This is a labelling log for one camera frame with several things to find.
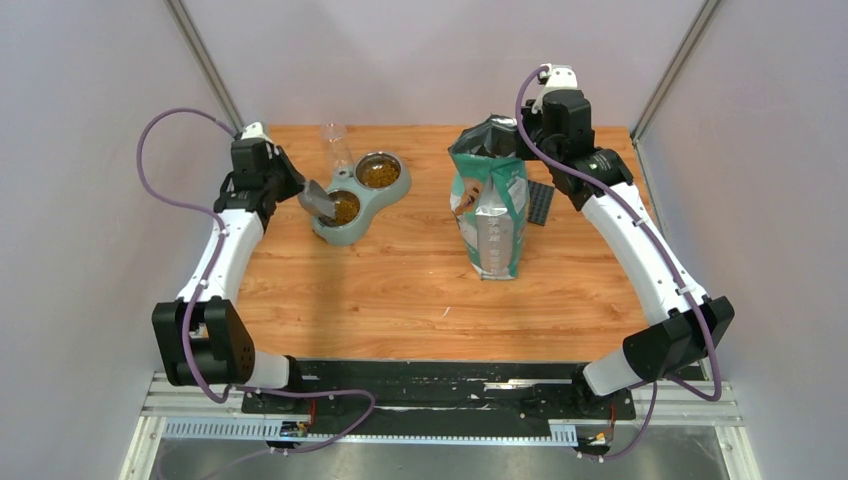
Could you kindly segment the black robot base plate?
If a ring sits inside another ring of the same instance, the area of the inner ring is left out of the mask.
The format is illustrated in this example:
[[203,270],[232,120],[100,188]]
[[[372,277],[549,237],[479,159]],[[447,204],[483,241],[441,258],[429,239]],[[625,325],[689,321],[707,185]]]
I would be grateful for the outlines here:
[[301,360],[296,392],[332,392],[317,400],[247,394],[248,414],[306,416],[316,434],[338,433],[376,398],[357,435],[433,437],[542,437],[552,420],[635,418],[632,396],[594,398],[574,363]]

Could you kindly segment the green pet food bag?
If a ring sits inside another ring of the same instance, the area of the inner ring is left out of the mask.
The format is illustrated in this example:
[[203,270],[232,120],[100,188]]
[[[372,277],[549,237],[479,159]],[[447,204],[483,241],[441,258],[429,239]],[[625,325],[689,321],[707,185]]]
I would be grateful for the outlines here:
[[529,208],[517,122],[491,115],[448,148],[456,169],[450,193],[468,258],[483,280],[512,280],[524,246]]

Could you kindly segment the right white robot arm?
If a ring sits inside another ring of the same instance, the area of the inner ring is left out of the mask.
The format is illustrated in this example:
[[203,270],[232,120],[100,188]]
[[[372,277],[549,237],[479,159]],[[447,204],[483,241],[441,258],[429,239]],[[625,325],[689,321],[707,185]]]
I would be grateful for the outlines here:
[[634,176],[618,152],[595,144],[591,105],[579,89],[538,100],[518,97],[519,154],[543,161],[557,190],[601,234],[637,294],[648,322],[620,347],[586,365],[571,403],[596,417],[611,394],[667,378],[703,358],[716,368],[716,348],[735,312],[689,274],[659,234]]

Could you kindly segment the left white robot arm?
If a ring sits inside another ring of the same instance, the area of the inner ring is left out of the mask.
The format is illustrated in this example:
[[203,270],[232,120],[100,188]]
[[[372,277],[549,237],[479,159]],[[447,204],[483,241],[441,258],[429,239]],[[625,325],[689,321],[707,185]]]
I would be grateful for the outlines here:
[[213,227],[194,273],[171,302],[154,307],[152,325],[166,377],[174,386],[268,389],[283,413],[298,411],[306,386],[290,356],[260,351],[237,309],[250,257],[279,203],[297,196],[303,176],[265,134],[242,133],[231,144],[232,170],[212,208]]

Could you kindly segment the grey metal food scoop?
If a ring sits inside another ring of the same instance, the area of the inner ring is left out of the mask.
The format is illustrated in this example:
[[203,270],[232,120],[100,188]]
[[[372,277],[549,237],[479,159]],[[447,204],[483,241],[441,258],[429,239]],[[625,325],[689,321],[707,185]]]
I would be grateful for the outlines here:
[[300,206],[316,218],[336,218],[335,201],[315,180],[306,180],[297,195]]

